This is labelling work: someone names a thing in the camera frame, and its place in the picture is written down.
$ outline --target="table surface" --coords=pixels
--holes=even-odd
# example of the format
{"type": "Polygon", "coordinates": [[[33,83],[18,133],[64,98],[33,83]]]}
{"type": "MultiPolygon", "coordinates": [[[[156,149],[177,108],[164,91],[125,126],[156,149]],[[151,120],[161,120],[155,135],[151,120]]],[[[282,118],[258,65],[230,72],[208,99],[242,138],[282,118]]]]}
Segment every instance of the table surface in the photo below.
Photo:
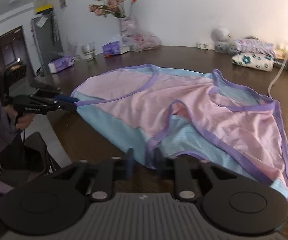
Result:
{"type": "MultiPolygon", "coordinates": [[[[64,93],[70,94],[78,85],[91,76],[116,68],[147,63],[159,67],[181,68],[201,73],[210,73],[213,69],[219,69],[228,81],[248,86],[265,95],[269,83],[279,70],[274,68],[272,72],[264,72],[233,65],[230,55],[214,51],[191,47],[162,46],[156,50],[128,52],[109,58],[104,58],[102,54],[99,54],[95,61],[86,62],[82,60],[76,62],[71,68],[39,78],[39,80],[61,87],[64,93]]],[[[281,103],[288,138],[288,71],[283,71],[281,77],[273,86],[271,95],[281,103]]],[[[98,163],[111,156],[122,156],[123,153],[119,149],[95,131],[77,113],[55,111],[49,112],[47,116],[59,141],[73,162],[86,159],[91,163],[98,163]]],[[[115,187],[116,191],[149,193],[171,191],[173,184],[170,181],[159,181],[154,171],[137,165],[133,180],[116,182],[115,187]]],[[[288,220],[283,233],[288,237],[288,220]]]]}

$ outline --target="dark brown door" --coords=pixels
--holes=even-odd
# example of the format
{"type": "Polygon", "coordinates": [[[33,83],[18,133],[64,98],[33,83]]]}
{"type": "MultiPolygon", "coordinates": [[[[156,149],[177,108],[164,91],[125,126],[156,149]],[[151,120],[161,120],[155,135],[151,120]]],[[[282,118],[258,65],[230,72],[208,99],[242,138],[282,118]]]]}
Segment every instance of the dark brown door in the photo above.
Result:
{"type": "Polygon", "coordinates": [[[0,71],[19,60],[31,68],[22,27],[0,36],[0,71]]]}

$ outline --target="black circular disc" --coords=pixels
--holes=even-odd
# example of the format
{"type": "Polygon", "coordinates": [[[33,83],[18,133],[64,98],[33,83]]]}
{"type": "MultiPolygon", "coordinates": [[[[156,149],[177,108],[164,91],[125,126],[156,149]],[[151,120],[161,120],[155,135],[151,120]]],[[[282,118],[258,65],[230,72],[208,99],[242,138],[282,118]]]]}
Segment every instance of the black circular disc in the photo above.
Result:
{"type": "Polygon", "coordinates": [[[202,209],[216,226],[238,235],[263,235],[288,216],[288,202],[276,190],[246,179],[222,180],[203,198],[202,209]]]}
{"type": "Polygon", "coordinates": [[[67,181],[40,178],[0,199],[0,218],[24,235],[48,235],[76,222],[85,209],[84,197],[67,181]]]}

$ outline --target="pink fabric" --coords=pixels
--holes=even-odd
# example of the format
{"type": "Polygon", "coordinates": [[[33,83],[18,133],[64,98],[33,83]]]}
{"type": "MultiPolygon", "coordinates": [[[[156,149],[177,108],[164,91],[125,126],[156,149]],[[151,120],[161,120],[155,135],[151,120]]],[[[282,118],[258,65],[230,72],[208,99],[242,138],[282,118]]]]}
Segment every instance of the pink fabric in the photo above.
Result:
{"type": "MultiPolygon", "coordinates": [[[[78,91],[92,97],[119,98],[135,91],[150,78],[150,74],[118,70],[90,78],[78,91]]],[[[159,73],[157,81],[148,89],[96,106],[133,128],[140,127],[149,139],[165,127],[169,105],[180,99],[188,108],[177,103],[173,114],[188,118],[189,111],[196,125],[246,156],[272,180],[281,179],[288,188],[288,180],[283,176],[281,135],[272,111],[231,111],[219,105],[243,104],[219,94],[209,95],[214,87],[209,78],[159,73]]]]}

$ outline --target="clear glass cup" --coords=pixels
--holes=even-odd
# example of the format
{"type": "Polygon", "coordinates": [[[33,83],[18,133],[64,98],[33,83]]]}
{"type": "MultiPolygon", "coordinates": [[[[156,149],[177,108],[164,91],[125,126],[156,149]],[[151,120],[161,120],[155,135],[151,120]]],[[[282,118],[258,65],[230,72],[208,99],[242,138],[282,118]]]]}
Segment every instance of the clear glass cup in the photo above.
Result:
{"type": "Polygon", "coordinates": [[[95,59],[95,43],[89,43],[81,46],[82,52],[87,61],[95,59]]]}

